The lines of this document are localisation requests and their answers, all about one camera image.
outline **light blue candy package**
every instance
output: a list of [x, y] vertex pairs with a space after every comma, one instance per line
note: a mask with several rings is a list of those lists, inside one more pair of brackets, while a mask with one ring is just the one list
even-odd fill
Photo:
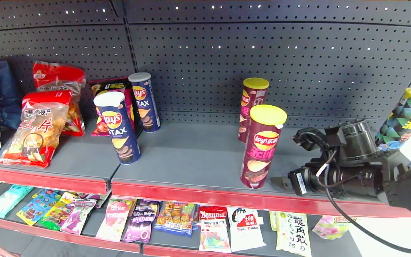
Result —
[[0, 218], [4, 218], [34, 187], [12, 185], [0, 196]]

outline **black cable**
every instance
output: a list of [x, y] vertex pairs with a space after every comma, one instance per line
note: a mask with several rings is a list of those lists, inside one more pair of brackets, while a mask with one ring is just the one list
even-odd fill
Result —
[[[325, 171], [325, 177], [324, 177], [324, 184], [327, 186], [328, 185], [328, 175], [329, 175], [329, 169], [327, 168]], [[336, 210], [342, 215], [344, 216], [351, 224], [355, 225], [359, 230], [361, 230], [362, 232], [364, 232], [364, 234], [366, 234], [367, 236], [372, 237], [373, 239], [375, 239], [376, 241], [386, 245], [387, 247], [391, 247], [392, 249], [401, 251], [401, 252], [406, 252], [406, 253], [411, 253], [411, 249], [409, 248], [404, 248], [404, 247], [400, 247], [397, 246], [395, 244], [391, 244], [390, 242], [383, 240], [382, 238], [374, 235], [373, 233], [371, 233], [370, 231], [368, 231], [367, 229], [363, 228], [360, 224], [358, 224], [356, 221], [354, 221], [352, 218], [350, 218], [350, 216], [348, 216], [338, 205], [337, 203], [334, 201], [333, 197], [331, 196], [331, 192], [329, 192], [329, 188], [326, 187], [326, 195], [328, 195], [329, 201], [333, 204], [334, 208], [336, 208]]]

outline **hanging snack packet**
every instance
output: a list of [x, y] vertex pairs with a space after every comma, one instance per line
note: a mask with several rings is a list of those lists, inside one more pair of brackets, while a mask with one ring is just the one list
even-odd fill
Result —
[[28, 225], [33, 226], [57, 203], [60, 197], [54, 190], [41, 192], [17, 212], [17, 216]]
[[233, 207], [227, 207], [227, 210], [233, 252], [266, 246], [259, 228], [262, 218], [258, 216], [258, 211]]
[[135, 210], [129, 218], [129, 226], [126, 230], [123, 241], [140, 241], [144, 244], [150, 242], [152, 223], [156, 219], [158, 209], [158, 201], [139, 200]]
[[275, 249], [312, 257], [306, 214], [277, 212], [277, 245]]
[[231, 253], [225, 207], [199, 206], [201, 240], [199, 251]]
[[336, 239], [343, 236], [352, 224], [344, 216], [324, 215], [312, 231], [323, 239]]
[[0, 164], [47, 167], [59, 144], [70, 101], [70, 91], [28, 93], [23, 98], [21, 124]]
[[60, 200], [39, 221], [40, 224], [50, 230], [59, 231], [67, 217], [71, 214], [71, 205], [75, 195], [64, 192]]
[[0, 218], [4, 218], [33, 187], [12, 185], [9, 190], [0, 196]]
[[191, 237], [195, 208], [192, 203], [163, 202], [154, 228], [170, 234]]
[[62, 134], [83, 136], [85, 124], [78, 102], [80, 92], [86, 83], [85, 72], [72, 66], [36, 61], [33, 65], [33, 78], [37, 91], [70, 90], [72, 92]]
[[107, 204], [106, 217], [96, 233], [96, 238], [120, 242], [126, 220], [129, 215], [132, 215], [135, 206], [136, 199], [130, 201], [111, 198]]
[[[132, 109], [131, 101], [131, 84], [128, 78], [117, 78], [117, 79], [107, 79], [107, 80], [93, 80], [90, 81], [91, 91], [93, 91], [93, 96], [97, 96], [101, 93], [106, 93], [109, 91], [119, 91], [125, 95], [126, 110], [128, 112], [128, 117], [131, 121], [132, 129], [134, 130], [134, 112]], [[96, 112], [98, 113], [98, 120], [96, 121], [96, 129], [91, 133], [91, 136], [109, 136], [109, 129], [101, 115], [98, 107], [96, 107]]]
[[82, 233], [88, 214], [96, 205], [96, 200], [74, 199], [74, 209], [62, 224], [60, 231], [79, 235]]

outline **chip can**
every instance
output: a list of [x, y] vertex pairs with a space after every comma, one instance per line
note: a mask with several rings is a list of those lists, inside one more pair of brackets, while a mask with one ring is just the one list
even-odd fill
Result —
[[161, 125], [155, 99], [153, 99], [151, 77], [150, 73], [147, 72], [134, 73], [128, 77], [145, 132], [155, 132]]
[[241, 181], [249, 188], [264, 185], [287, 114], [279, 107], [261, 104], [250, 110], [250, 127], [243, 157]]
[[243, 81], [238, 130], [238, 138], [242, 143], [245, 143], [247, 140], [248, 127], [250, 124], [250, 109], [258, 104], [263, 104], [268, 87], [269, 81], [262, 78], [248, 78]]
[[397, 150], [411, 136], [411, 88], [407, 88], [398, 104], [375, 136], [379, 150]]
[[141, 151], [125, 106], [125, 95], [120, 91], [110, 91], [97, 95], [93, 102], [109, 128], [120, 163], [127, 165], [136, 162]]

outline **red snack bag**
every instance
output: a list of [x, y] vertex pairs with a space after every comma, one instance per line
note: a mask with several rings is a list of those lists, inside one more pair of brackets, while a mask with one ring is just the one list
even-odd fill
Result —
[[72, 100], [67, 113], [63, 135], [83, 136], [85, 124], [78, 107], [80, 92], [85, 86], [85, 72], [79, 68], [36, 61], [33, 65], [33, 79], [36, 91], [70, 90]]
[[[93, 96], [99, 94], [110, 92], [110, 91], [119, 91], [125, 95], [125, 104], [128, 112], [128, 116], [131, 121], [132, 129], [134, 130], [134, 112], [132, 110], [132, 101], [131, 101], [131, 84], [129, 83], [128, 78], [116, 78], [116, 79], [106, 79], [106, 80], [93, 80], [89, 82], [91, 86], [91, 91], [93, 91]], [[91, 133], [91, 136], [109, 136], [109, 130], [106, 123], [104, 122], [101, 112], [98, 107], [96, 107], [96, 112], [98, 113], [98, 120], [96, 121], [96, 129]]]
[[69, 90], [27, 94], [23, 98], [21, 123], [0, 163], [47, 167], [59, 144], [71, 99]]

